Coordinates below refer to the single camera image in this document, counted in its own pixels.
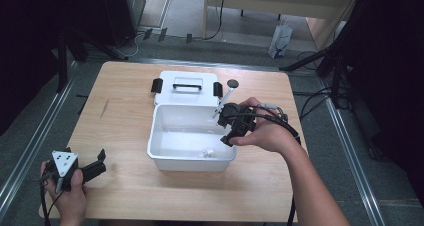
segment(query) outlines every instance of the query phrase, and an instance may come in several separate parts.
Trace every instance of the hand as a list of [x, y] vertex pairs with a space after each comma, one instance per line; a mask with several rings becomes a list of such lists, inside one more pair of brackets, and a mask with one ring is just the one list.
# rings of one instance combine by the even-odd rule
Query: hand
[[[255, 107], [260, 103], [259, 100], [252, 97], [240, 103], [240, 106]], [[260, 108], [256, 108], [256, 113], [270, 114]], [[270, 152], [278, 152], [283, 156], [289, 147], [300, 147], [289, 131], [263, 118], [256, 118], [256, 128], [251, 134], [231, 138], [229, 142], [238, 146], [256, 145]]]
[[[41, 164], [41, 174], [44, 172], [46, 162]], [[81, 225], [85, 218], [87, 201], [85, 195], [87, 188], [82, 185], [83, 175], [81, 170], [75, 170], [71, 179], [71, 191], [63, 192], [56, 201], [55, 206], [59, 210], [61, 225]], [[47, 179], [47, 185], [44, 186], [54, 201], [59, 194], [55, 193], [56, 185], [52, 179]]]

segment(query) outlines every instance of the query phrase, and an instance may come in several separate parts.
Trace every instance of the floor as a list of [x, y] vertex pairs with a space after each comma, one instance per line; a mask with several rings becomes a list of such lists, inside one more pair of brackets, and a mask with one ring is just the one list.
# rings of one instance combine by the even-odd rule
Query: floor
[[[152, 27], [151, 23], [143, 23], [141, 29], [154, 29], [160, 33], [161, 29], [167, 29], [167, 35], [186, 37], [192, 34], [194, 38], [202, 37], [204, 0], [159, 0], [163, 2], [160, 7], [156, 5], [156, 0], [147, 0], [146, 8], [156, 8], [156, 11], [149, 10], [143, 17], [151, 18], [152, 15], [163, 15], [162, 24]], [[162, 13], [167, 2], [167, 10]], [[240, 10], [225, 8], [222, 11], [222, 26], [218, 34], [211, 41], [269, 47], [276, 26], [287, 23], [293, 30], [288, 49], [297, 51], [316, 51], [315, 44], [307, 29], [304, 17], [282, 15], [278, 20], [278, 15], [271, 13], [261, 13], [244, 11], [244, 16], [240, 16]], [[214, 35], [219, 28], [220, 10], [219, 8], [208, 7], [207, 36]]]

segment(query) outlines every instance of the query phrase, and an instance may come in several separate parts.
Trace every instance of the metal frame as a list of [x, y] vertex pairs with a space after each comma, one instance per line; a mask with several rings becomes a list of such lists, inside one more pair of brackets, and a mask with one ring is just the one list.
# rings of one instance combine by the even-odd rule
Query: metal frame
[[[321, 83], [323, 88], [328, 87], [326, 82], [321, 81]], [[379, 204], [374, 196], [371, 184], [369, 183], [367, 176], [361, 166], [354, 145], [343, 122], [343, 118], [339, 110], [337, 110], [334, 106], [331, 98], [327, 99], [326, 101], [328, 111], [331, 115], [334, 126], [336, 127], [337, 134], [339, 135], [346, 159], [349, 163], [350, 170], [352, 171], [353, 178], [356, 182], [356, 186], [358, 187], [359, 194], [361, 195], [362, 202], [365, 206], [365, 210], [367, 211], [371, 225], [384, 226], [386, 223], [381, 213]]]
[[34, 162], [35, 157], [37, 156], [38, 151], [40, 150], [44, 139], [46, 138], [49, 130], [56, 119], [60, 109], [63, 106], [66, 98], [68, 97], [69, 91], [72, 88], [75, 74], [78, 70], [78, 65], [74, 61], [68, 70], [69, 81], [65, 85], [61, 93], [57, 93], [54, 97], [50, 107], [47, 109], [46, 114], [35, 130], [34, 135], [26, 146], [24, 152], [22, 153], [18, 163], [15, 165], [12, 173], [9, 175], [9, 178], [6, 180], [6, 183], [3, 185], [3, 188], [0, 191], [0, 223], [3, 221], [4, 216], [7, 213], [7, 210], [12, 203], [19, 187], [25, 179], [26, 174], [28, 173], [29, 168]]

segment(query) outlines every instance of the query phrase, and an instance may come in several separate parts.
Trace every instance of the black cable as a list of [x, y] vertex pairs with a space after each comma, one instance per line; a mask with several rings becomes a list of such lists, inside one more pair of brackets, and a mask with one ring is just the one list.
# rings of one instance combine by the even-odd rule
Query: black cable
[[221, 26], [222, 26], [222, 8], [223, 7], [224, 7], [224, 0], [222, 0], [222, 2], [221, 2], [221, 10], [219, 12], [219, 27], [218, 27], [218, 30], [216, 31], [216, 33], [213, 36], [211, 36], [209, 38], [205, 38], [204, 40], [213, 39], [219, 33], [219, 31], [221, 30]]
[[301, 114], [301, 116], [299, 117], [300, 121], [302, 121], [302, 119], [304, 119], [308, 114], [312, 113], [312, 111], [314, 111], [316, 108], [318, 108], [322, 103], [324, 103], [325, 100], [328, 99], [328, 96], [323, 98], [321, 101], [319, 101], [316, 105], [314, 105], [308, 112], [306, 112], [305, 114]]
[[238, 116], [252, 116], [257, 118], [263, 118], [273, 123], [276, 123], [280, 125], [281, 127], [285, 128], [287, 131], [289, 131], [291, 135], [296, 139], [296, 141], [301, 145], [299, 133], [288, 123], [284, 122], [284, 120], [281, 118], [271, 116], [268, 114], [256, 114], [256, 113], [237, 113], [237, 114], [226, 115], [225, 118], [233, 118]]
[[55, 205], [55, 203], [57, 202], [57, 200], [59, 200], [60, 196], [62, 196], [63, 192], [64, 191], [62, 190], [62, 192], [60, 192], [59, 196], [57, 196], [57, 198], [53, 201], [52, 205], [50, 205], [49, 212], [47, 213], [48, 216], [50, 215], [50, 211], [52, 210], [52, 208]]
[[290, 207], [289, 219], [287, 220], [287, 226], [293, 225], [294, 214], [296, 213], [296, 204], [294, 202], [294, 196], [292, 198], [292, 205]]
[[[340, 99], [344, 99], [346, 101], [345, 107], [340, 105], [340, 103], [339, 103]], [[352, 111], [352, 104], [351, 104], [349, 97], [347, 95], [338, 95], [336, 100], [337, 100], [337, 104], [339, 105], [339, 109]]]
[[[316, 93], [314, 93], [313, 95], [311, 95], [307, 100], [306, 100], [306, 102], [305, 102], [305, 104], [303, 105], [303, 107], [302, 107], [302, 110], [300, 111], [300, 116], [299, 116], [299, 119], [302, 121], [302, 119], [306, 116], [306, 115], [308, 115], [308, 114], [310, 114], [313, 110], [315, 110], [319, 105], [321, 105], [327, 98], [328, 98], [328, 95], [331, 93], [331, 92], [325, 92], [325, 93], [323, 93], [323, 91], [325, 91], [325, 90], [329, 90], [329, 89], [331, 89], [331, 87], [327, 87], [327, 88], [323, 88], [323, 89], [321, 89], [321, 90], [319, 90], [318, 92], [316, 92]], [[313, 99], [314, 97], [316, 97], [316, 96], [319, 96], [319, 95], [326, 95], [326, 97], [324, 98], [324, 100], [321, 100], [318, 104], [316, 104], [315, 106], [313, 106], [312, 108], [311, 108], [311, 110], [309, 110], [305, 115], [304, 115], [304, 111], [305, 111], [305, 108], [306, 108], [306, 105], [309, 103], [309, 101], [311, 100], [311, 99]]]
[[50, 226], [49, 214], [47, 213], [46, 199], [44, 197], [44, 181], [40, 182], [40, 196], [41, 196], [41, 206], [43, 208], [44, 215], [44, 226]]
[[314, 92], [314, 93], [311, 93], [311, 92], [298, 92], [298, 91], [293, 91], [293, 95], [295, 95], [295, 96], [313, 96], [313, 95], [315, 95], [316, 94], [316, 92]]
[[[300, 54], [298, 54], [297, 55], [297, 62], [300, 62], [300, 55], [302, 55], [302, 54], [305, 54], [305, 53], [316, 53], [315, 51], [304, 51], [304, 52], [301, 52]], [[306, 69], [309, 69], [309, 70], [316, 70], [317, 68], [318, 68], [318, 65], [317, 65], [317, 63], [315, 62], [315, 61], [313, 61], [313, 63], [314, 63], [314, 65], [315, 65], [315, 68], [313, 69], [313, 68], [309, 68], [307, 65], [305, 65], [305, 66], [303, 66], [303, 67], [305, 67]]]

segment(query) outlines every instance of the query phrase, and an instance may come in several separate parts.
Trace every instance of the gray floor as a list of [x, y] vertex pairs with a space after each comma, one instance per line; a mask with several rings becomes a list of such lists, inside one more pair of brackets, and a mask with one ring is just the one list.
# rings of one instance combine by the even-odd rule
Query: gray floor
[[[189, 17], [194, 21], [184, 18], [186, 17], [184, 15], [190, 13], [179, 8], [186, 7], [188, 9], [187, 5], [184, 6], [186, 1], [170, 1], [170, 8], [163, 25], [163, 27], [168, 28], [168, 35], [185, 36], [188, 33], [187, 31], [189, 31], [196, 36], [196, 30], [199, 29], [201, 24], [194, 16]], [[209, 11], [210, 17], [213, 17], [215, 9], [210, 8]], [[199, 11], [196, 12], [193, 14], [199, 17]], [[137, 39], [139, 51], [130, 57], [129, 60], [142, 62], [158, 59], [154, 62], [162, 63], [165, 62], [163, 60], [173, 60], [168, 61], [173, 64], [181, 63], [181, 61], [184, 61], [182, 64], [206, 62], [201, 64], [277, 72], [277, 67], [290, 65], [298, 60], [298, 56], [301, 59], [310, 54], [299, 55], [302, 51], [314, 50], [310, 33], [303, 18], [288, 17], [288, 24], [294, 29], [290, 50], [287, 51], [284, 58], [271, 59], [267, 54], [267, 48], [275, 25], [279, 24], [279, 22], [273, 21], [276, 16], [245, 12], [245, 17], [248, 17], [246, 19], [240, 18], [237, 10], [224, 9], [224, 12], [228, 13], [224, 16], [226, 21], [223, 23], [221, 35], [215, 41], [205, 42], [198, 40], [193, 41], [191, 44], [186, 44], [184, 38], [178, 37], [166, 37], [163, 42], [158, 42], [157, 35], [152, 35], [148, 40], [142, 40], [139, 37]], [[262, 20], [265, 19], [273, 23], [263, 23]], [[216, 26], [212, 20], [209, 24], [210, 34], [214, 33], [213, 29]], [[88, 48], [90, 57], [86, 63], [78, 63], [69, 95], [66, 97], [52, 125], [48, 128], [47, 135], [41, 140], [40, 149], [36, 152], [34, 161], [30, 164], [31, 167], [5, 213], [1, 225], [42, 224], [42, 220], [38, 216], [40, 204], [37, 185], [39, 164], [46, 157], [49, 157], [48, 155], [53, 149], [63, 148], [67, 145], [73, 128], [78, 121], [78, 111], [84, 104], [84, 99], [76, 97], [76, 95], [89, 95], [101, 65], [109, 60], [95, 49]], [[129, 43], [119, 50], [126, 54], [133, 54], [136, 51], [136, 47], [135, 44]], [[322, 80], [315, 76], [313, 70], [307, 68], [289, 73], [289, 77], [294, 92], [316, 92], [323, 87]], [[24, 152], [44, 113], [56, 96], [56, 85], [57, 78], [55, 77], [21, 113], [11, 128], [0, 137], [0, 149], [2, 151], [2, 154], [0, 154], [0, 182], [2, 184], [6, 182], [8, 176], [12, 173], [20, 159], [20, 155]], [[300, 112], [307, 97], [295, 96], [295, 100]], [[308, 106], [314, 105], [319, 100], [320, 98], [314, 99]], [[352, 165], [347, 160], [346, 149], [340, 140], [340, 134], [333, 122], [329, 109], [328, 105], [322, 104], [302, 121], [302, 128], [311, 160], [351, 224], [376, 225], [369, 218], [361, 191], [352, 173]], [[367, 142], [352, 112], [343, 110], [337, 112], [341, 114], [345, 129], [352, 141], [354, 152], [359, 159], [359, 165], [365, 172], [366, 179], [381, 210], [384, 224], [380, 223], [379, 225], [424, 225], [423, 209], [419, 205], [405, 173], [390, 161], [377, 162], [371, 159], [367, 151]], [[87, 225], [97, 225], [97, 223], [96, 220], [87, 221]]]

